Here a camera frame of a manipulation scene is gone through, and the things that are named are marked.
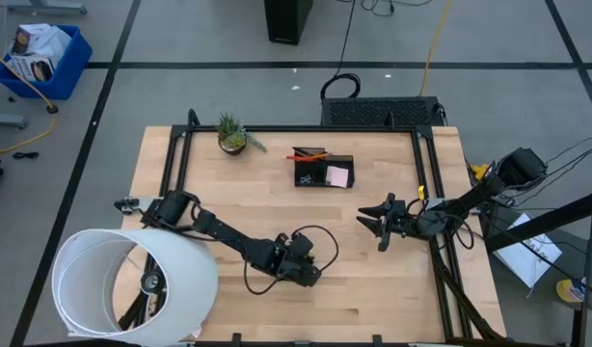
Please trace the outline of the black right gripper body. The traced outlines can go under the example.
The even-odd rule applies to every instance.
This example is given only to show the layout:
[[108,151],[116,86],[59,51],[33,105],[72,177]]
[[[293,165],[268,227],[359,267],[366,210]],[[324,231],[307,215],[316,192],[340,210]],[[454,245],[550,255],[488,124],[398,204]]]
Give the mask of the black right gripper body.
[[397,200],[394,193],[388,193],[381,205],[381,231],[379,232],[379,252],[385,252],[390,244],[390,235],[398,234],[401,238],[421,239],[417,228],[417,218],[411,215],[404,200]]

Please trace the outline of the black power brick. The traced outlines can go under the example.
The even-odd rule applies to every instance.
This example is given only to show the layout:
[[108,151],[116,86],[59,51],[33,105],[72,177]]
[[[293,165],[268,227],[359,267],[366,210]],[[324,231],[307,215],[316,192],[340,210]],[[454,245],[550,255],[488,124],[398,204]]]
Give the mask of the black power brick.
[[513,196],[506,195],[505,193],[498,193],[497,195],[491,196],[489,201],[507,208],[517,205],[517,200]]

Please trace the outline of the black diagonal beam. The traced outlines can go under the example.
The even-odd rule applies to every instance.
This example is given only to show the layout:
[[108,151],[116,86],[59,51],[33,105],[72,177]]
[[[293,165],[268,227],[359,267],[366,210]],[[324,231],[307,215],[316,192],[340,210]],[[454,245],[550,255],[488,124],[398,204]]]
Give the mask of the black diagonal beam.
[[555,208],[535,219],[516,227],[502,229],[493,236],[486,238],[486,247],[494,252],[507,246],[520,243],[526,239],[547,233],[556,228],[587,218],[592,213],[592,194]]

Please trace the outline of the pink sticky note pad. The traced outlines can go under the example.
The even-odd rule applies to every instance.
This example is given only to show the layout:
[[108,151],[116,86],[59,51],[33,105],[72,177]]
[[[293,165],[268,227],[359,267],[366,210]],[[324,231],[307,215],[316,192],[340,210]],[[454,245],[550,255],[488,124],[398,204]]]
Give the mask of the pink sticky note pad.
[[350,171],[348,169],[335,166],[328,166],[326,168],[325,176],[326,184],[333,187],[347,188],[349,173]]

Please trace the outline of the potted succulent plant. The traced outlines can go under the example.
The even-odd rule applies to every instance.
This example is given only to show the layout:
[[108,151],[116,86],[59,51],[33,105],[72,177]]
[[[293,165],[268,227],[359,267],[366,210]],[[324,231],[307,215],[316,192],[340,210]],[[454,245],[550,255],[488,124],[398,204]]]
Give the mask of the potted succulent plant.
[[266,146],[240,123],[238,117],[230,113],[220,114],[216,130],[220,148],[229,155],[240,154],[247,145],[267,152]]

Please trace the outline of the white paper sheet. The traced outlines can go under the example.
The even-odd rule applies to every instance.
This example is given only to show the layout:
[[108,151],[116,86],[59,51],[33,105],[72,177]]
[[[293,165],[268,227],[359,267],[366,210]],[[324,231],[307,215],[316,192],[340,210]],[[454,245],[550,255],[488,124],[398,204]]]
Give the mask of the white paper sheet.
[[551,263],[562,256],[562,251],[548,236],[541,234],[494,251],[494,256],[532,289],[551,268]]

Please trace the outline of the white lamp shade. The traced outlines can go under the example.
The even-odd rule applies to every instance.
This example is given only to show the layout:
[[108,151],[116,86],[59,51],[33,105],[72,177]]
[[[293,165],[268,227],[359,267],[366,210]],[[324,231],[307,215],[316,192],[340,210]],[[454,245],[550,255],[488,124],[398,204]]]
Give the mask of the white lamp shade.
[[[154,317],[125,330],[113,312],[113,290],[122,263],[136,247],[158,263],[167,298]],[[217,295],[218,269],[201,241],[153,228],[91,228],[63,244],[54,261],[51,288],[70,336],[165,347],[199,330]]]

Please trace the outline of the black mesh desk organizer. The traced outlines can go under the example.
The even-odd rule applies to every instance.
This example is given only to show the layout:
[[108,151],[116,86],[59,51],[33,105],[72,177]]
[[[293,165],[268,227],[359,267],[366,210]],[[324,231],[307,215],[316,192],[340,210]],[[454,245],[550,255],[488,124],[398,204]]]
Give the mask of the black mesh desk organizer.
[[[324,152],[329,152],[324,147],[300,147],[310,155],[316,155]],[[335,166],[348,169],[349,180],[348,187],[352,188],[355,183],[355,162],[352,155],[330,154],[322,160],[316,161],[293,161],[294,162],[294,185],[296,187],[333,187],[326,184],[326,168],[328,166]],[[299,186],[299,177],[309,174],[311,176],[310,185]]]

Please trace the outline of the black mesh computer case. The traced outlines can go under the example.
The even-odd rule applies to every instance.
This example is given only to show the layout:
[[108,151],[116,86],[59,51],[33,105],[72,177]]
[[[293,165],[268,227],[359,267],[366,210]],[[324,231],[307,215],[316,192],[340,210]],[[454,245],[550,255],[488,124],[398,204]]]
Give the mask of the black mesh computer case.
[[322,125],[444,126],[444,106],[435,96],[326,98]]

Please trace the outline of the printed cardboard box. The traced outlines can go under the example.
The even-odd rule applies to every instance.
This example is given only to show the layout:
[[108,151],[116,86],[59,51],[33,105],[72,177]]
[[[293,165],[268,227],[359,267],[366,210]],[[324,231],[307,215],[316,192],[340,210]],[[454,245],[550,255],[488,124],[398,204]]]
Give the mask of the printed cardboard box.
[[46,82],[54,74],[50,59],[41,55],[11,56],[10,62],[15,70],[30,82]]
[[36,41],[39,35],[48,29],[44,24],[20,24],[15,32],[12,53],[14,55],[23,55],[26,53],[30,44]]

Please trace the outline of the black computer tower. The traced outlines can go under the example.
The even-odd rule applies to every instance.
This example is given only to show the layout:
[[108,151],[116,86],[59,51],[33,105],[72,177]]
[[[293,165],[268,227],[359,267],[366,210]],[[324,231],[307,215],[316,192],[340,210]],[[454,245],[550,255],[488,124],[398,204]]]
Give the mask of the black computer tower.
[[313,0],[263,0],[268,39],[297,45],[304,31]]

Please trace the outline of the blue plastic bin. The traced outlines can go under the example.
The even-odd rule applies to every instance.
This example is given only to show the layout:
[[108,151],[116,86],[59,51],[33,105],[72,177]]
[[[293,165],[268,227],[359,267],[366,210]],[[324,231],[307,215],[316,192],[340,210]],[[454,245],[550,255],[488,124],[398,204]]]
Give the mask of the blue plastic bin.
[[90,60],[93,49],[77,26],[39,24],[44,24],[45,26],[49,26],[49,28],[52,25],[56,25],[71,36],[71,42],[64,56],[56,66],[52,64],[54,67],[53,76],[46,82],[30,82],[25,80],[11,65],[11,56],[32,56],[37,54],[32,53],[28,47],[25,54],[14,55],[12,53],[12,42],[11,49],[3,56],[3,61],[0,63],[0,85],[7,87],[11,92],[23,98],[46,97],[48,99],[67,100],[70,98],[79,81],[86,63]]

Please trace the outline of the black aluminium frame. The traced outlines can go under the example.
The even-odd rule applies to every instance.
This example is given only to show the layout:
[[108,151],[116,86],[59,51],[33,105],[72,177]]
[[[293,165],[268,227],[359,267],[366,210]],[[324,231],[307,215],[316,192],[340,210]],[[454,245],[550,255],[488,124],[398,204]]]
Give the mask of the black aluminium frame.
[[[202,130],[199,118],[190,110],[184,125],[175,125],[171,129],[167,158],[160,185],[161,197],[171,191],[183,191],[187,174],[192,140],[196,132]],[[259,132],[295,132],[295,133],[407,133],[412,140],[417,179],[420,187],[419,198],[421,212],[428,199],[438,202],[446,199],[444,186],[435,149],[432,130],[427,125],[412,127],[389,126],[348,126],[348,125],[260,125]],[[455,248],[459,241],[458,226],[450,233],[441,233],[428,243],[434,269],[437,298],[440,302],[440,315],[444,328],[444,338],[448,343],[457,343],[463,347],[492,346],[506,343],[506,337],[497,333],[480,315],[476,307],[465,294]]]

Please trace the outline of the black lamp stand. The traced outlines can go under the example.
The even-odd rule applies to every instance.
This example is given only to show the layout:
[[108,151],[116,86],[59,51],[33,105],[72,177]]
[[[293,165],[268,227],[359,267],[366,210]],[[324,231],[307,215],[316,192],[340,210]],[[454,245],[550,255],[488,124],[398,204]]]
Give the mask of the black lamp stand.
[[152,295],[159,294],[165,287],[165,278],[158,268],[144,272],[140,279],[140,291],[128,307],[126,312],[118,320],[119,327],[126,331],[131,327],[139,326],[146,315],[148,300]]

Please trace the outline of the white plastic bag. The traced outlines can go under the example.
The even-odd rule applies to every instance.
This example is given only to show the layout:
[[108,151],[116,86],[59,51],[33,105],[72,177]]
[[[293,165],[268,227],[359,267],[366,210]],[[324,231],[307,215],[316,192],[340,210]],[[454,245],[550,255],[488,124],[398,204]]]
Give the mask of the white plastic bag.
[[64,56],[71,36],[56,25],[52,25],[47,31],[29,46],[32,53],[48,58],[56,66]]

